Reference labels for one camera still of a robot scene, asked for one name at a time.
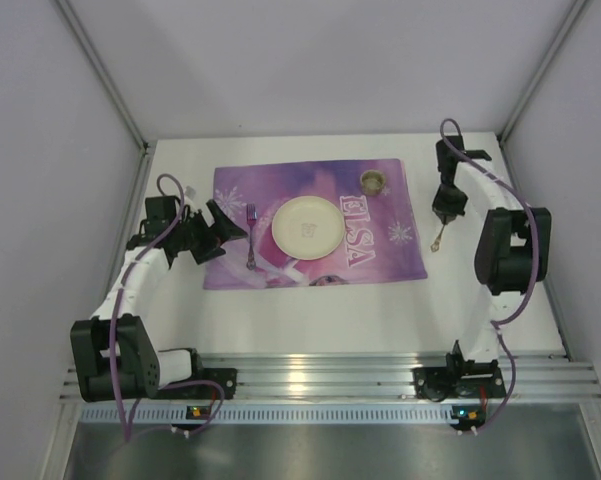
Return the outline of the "gold metal spoon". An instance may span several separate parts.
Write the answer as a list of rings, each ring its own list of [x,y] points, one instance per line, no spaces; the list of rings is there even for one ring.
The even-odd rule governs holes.
[[[436,252],[439,251],[440,246],[441,246],[441,242],[442,242],[442,237],[443,237],[445,229],[446,229],[446,224],[442,224],[442,226],[440,228],[440,231],[438,232],[438,234],[435,237],[434,241],[430,245],[430,251],[432,253],[436,253]]]

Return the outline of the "iridescent metal fork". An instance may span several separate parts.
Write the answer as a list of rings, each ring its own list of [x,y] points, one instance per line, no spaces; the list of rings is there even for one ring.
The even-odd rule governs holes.
[[[254,203],[248,203],[246,205],[246,222],[249,227],[249,249],[247,255],[246,267],[250,271],[254,271],[256,269],[256,259],[255,259],[255,251],[254,251],[254,229],[257,224],[257,211]]]

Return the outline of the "purple Elsa cloth placemat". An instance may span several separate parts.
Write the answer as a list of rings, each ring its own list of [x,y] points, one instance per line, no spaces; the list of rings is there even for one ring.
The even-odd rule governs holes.
[[[386,186],[377,196],[367,196],[360,188],[361,174],[371,169],[386,176]],[[213,194],[219,207],[240,227],[247,225],[246,205],[255,204],[256,269],[246,267],[248,240],[228,242],[226,254],[206,267],[206,290],[376,284],[427,276],[404,164],[399,159],[219,167],[214,173]],[[324,258],[291,258],[272,237],[276,211],[300,196],[324,198],[344,217],[344,239]]]

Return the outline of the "small glass cup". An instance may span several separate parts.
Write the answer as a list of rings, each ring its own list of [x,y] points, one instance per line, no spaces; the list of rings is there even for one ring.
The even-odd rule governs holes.
[[[366,170],[360,176],[361,191],[367,196],[379,195],[385,186],[386,176],[379,170]]]

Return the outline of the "cream round plate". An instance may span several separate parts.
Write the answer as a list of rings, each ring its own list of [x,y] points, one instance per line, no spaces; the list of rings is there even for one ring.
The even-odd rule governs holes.
[[[341,211],[317,196],[300,196],[285,202],[271,223],[276,246],[287,256],[318,260],[334,252],[344,239]]]

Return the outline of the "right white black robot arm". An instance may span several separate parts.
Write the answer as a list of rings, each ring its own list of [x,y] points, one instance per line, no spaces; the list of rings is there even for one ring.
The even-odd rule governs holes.
[[[552,216],[532,207],[492,170],[484,150],[468,150],[460,134],[436,145],[440,183],[432,211],[443,226],[455,223],[451,255],[434,303],[463,323],[445,365],[426,384],[458,395],[480,387],[503,396],[497,360],[502,330],[528,305],[548,270]]]

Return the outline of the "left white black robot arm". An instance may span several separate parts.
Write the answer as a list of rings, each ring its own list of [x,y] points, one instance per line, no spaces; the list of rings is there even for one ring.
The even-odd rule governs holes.
[[[236,369],[204,366],[193,347],[158,351],[143,323],[179,254],[189,253],[203,264],[224,255],[225,243],[246,238],[215,201],[206,205],[211,223],[176,196],[146,199],[146,217],[127,242],[112,289],[91,317],[75,322],[70,331],[84,401],[234,397]]]

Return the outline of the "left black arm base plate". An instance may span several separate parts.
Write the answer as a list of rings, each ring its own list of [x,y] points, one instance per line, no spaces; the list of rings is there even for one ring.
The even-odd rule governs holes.
[[[203,368],[193,376],[172,382],[157,390],[156,400],[225,400],[234,398],[238,371],[234,368]]]

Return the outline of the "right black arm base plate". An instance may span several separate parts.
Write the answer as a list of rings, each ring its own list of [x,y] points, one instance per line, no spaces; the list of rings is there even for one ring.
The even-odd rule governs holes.
[[[447,367],[421,367],[413,370],[413,379],[416,397],[437,403],[447,399],[500,399],[506,394],[497,365],[479,364],[462,373]]]

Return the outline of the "aluminium mounting rail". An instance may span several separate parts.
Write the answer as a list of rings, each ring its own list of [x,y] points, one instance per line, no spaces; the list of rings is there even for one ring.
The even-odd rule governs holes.
[[[237,370],[240,401],[378,400],[413,401],[413,371],[442,367],[441,354],[207,354],[206,367]],[[564,356],[515,358],[513,400],[519,403],[571,403],[601,400],[601,385],[589,362]]]

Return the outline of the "left aluminium corner post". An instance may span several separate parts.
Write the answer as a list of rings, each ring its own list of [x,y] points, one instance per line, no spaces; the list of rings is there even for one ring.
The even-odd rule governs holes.
[[[91,70],[103,88],[107,99],[124,124],[127,132],[133,139],[133,142],[139,149],[146,150],[149,143],[145,139],[137,122],[134,120],[127,103],[111,76],[109,69],[105,65],[105,62],[101,58],[101,55],[82,20],[79,18],[72,2],[67,0],[52,0],[51,4],[57,10],[70,34],[77,42],[87,63],[90,65]]]

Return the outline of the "aluminium corner post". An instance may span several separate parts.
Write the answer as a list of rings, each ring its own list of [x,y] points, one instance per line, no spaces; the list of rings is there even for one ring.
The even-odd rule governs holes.
[[[560,18],[554,33],[551,35],[548,44],[542,51],[539,61],[532,69],[531,75],[525,83],[524,88],[507,115],[503,127],[496,135],[500,146],[505,145],[511,137],[542,82],[549,74],[553,64],[570,39],[573,30],[581,21],[591,4],[592,1],[590,0],[573,0],[569,2],[568,8]]]
[[[67,0],[52,0],[51,4],[57,10],[70,34],[77,42],[87,63],[90,65],[91,70],[103,88],[107,99],[124,124],[127,132],[133,139],[133,142],[139,149],[146,150],[149,143],[145,139],[137,122],[134,120],[127,103],[111,76],[109,69],[105,65],[105,62],[101,58],[101,55],[82,20],[79,18],[72,2]]]

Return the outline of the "right aluminium corner post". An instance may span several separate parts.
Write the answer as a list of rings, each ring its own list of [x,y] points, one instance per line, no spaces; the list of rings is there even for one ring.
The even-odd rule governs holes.
[[[551,35],[548,44],[542,51],[539,61],[532,69],[531,75],[525,83],[524,88],[507,115],[503,127],[496,135],[500,146],[505,145],[511,137],[542,82],[549,74],[553,64],[570,39],[573,30],[581,21],[591,4],[592,1],[590,0],[573,0],[569,2],[568,8],[560,18],[554,33]]]

